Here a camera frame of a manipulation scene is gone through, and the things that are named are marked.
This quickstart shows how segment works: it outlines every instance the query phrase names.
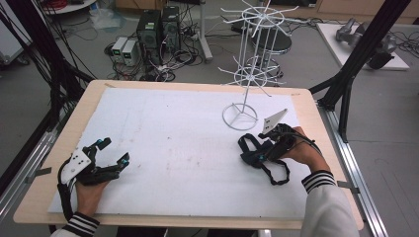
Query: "power supply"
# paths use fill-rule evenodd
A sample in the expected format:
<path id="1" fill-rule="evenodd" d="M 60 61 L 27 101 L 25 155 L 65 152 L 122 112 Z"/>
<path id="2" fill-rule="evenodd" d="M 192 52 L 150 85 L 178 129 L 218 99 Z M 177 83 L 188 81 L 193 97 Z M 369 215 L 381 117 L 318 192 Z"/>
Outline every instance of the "power supply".
<path id="1" fill-rule="evenodd" d="M 136 28 L 139 47 L 145 65 L 161 65 L 164 53 L 163 26 L 159 10 L 144 10 Z"/>
<path id="2" fill-rule="evenodd" d="M 123 49 L 126 45 L 128 38 L 120 37 L 117 42 L 112 46 L 112 60 L 117 63 L 124 63 Z"/>
<path id="3" fill-rule="evenodd" d="M 179 7 L 163 8 L 163 34 L 166 41 L 166 51 L 175 52 L 181 49 Z"/>
<path id="4" fill-rule="evenodd" d="M 139 59 L 138 46 L 135 39 L 129 39 L 123 50 L 123 57 L 126 66 L 135 66 Z"/>

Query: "sleeve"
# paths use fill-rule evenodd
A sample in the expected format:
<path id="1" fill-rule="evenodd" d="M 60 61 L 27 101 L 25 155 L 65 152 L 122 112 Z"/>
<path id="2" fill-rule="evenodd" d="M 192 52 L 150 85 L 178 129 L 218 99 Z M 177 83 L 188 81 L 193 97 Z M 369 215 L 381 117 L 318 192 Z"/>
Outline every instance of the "sleeve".
<path id="1" fill-rule="evenodd" d="M 301 237 L 360 236 L 348 199 L 332 173 L 317 171 L 301 182 L 308 193 Z"/>
<path id="2" fill-rule="evenodd" d="M 68 223 L 62 229 L 53 232 L 51 237 L 92 237 L 98 227 L 99 221 L 96 219 L 75 212 Z"/>

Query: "black and white striped cuff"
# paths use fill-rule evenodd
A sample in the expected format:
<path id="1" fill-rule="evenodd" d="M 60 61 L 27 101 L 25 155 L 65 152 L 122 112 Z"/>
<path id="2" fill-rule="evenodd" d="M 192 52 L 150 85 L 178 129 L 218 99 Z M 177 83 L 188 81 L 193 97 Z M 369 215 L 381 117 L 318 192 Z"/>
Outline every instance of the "black and white striped cuff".
<path id="1" fill-rule="evenodd" d="M 335 186 L 335 178 L 333 174 L 328 171 L 316 171 L 311 175 L 305 177 L 302 181 L 302 184 L 305 187 L 305 190 L 309 194 L 314 188 L 323 186 L 323 185 L 333 185 Z"/>
<path id="2" fill-rule="evenodd" d="M 80 212 L 75 212 L 73 217 L 68 221 L 63 229 L 70 231 L 81 237 L 92 237 L 99 226 L 99 221 L 84 215 Z"/>

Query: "person's right hand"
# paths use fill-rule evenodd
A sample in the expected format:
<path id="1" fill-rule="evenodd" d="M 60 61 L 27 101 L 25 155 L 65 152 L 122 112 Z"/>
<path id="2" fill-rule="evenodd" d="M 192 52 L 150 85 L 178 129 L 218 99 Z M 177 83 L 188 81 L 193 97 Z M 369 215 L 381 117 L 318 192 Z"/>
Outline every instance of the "person's right hand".
<path id="1" fill-rule="evenodd" d="M 293 129 L 305 136 L 305 133 L 300 126 L 294 127 Z M 280 159 L 283 158 L 292 158 L 298 163 L 307 165 L 311 173 L 318 170 L 330 172 L 330 167 L 327 165 L 323 156 L 321 156 L 317 150 L 315 150 L 308 143 L 304 142 L 301 138 L 297 138 L 295 146 L 289 152 L 280 157 Z"/>
<path id="2" fill-rule="evenodd" d="M 77 211 L 92 217 L 98 208 L 102 192 L 108 183 L 109 181 L 95 186 L 84 186 L 80 182 L 76 182 Z"/>

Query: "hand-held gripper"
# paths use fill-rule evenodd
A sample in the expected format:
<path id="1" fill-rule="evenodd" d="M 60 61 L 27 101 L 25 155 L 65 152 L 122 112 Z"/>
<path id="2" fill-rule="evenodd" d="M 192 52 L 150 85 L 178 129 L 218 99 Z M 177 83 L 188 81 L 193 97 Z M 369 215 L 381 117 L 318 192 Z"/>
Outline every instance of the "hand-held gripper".
<path id="1" fill-rule="evenodd" d="M 262 139 L 270 138 L 270 140 L 266 140 L 260 144 L 250 133 L 246 133 L 240 137 L 238 144 L 243 151 L 240 156 L 248 165 L 256 169 L 262 169 L 270 178 L 273 186 L 284 185 L 290 180 L 290 169 L 288 168 L 287 163 L 280 160 L 280 158 L 296 146 L 295 143 L 298 137 L 320 153 L 320 149 L 314 144 L 313 140 L 308 139 L 285 123 L 278 123 L 272 130 L 265 134 L 260 133 L 258 136 Z M 250 151 L 245 139 L 250 140 L 256 147 L 256 150 Z M 267 160 L 283 166 L 286 170 L 287 177 L 281 181 L 275 181 L 271 171 L 263 164 Z"/>
<path id="2" fill-rule="evenodd" d="M 101 168 L 96 166 L 96 153 L 111 144 L 109 137 L 97 140 L 90 146 L 75 150 L 59 168 L 58 192 L 61 197 L 64 216 L 69 220 L 73 215 L 71 208 L 71 191 L 75 180 L 84 186 L 95 186 L 103 182 L 115 180 L 120 172 L 129 165 L 129 154 L 126 153 L 117 161 L 117 165 Z"/>

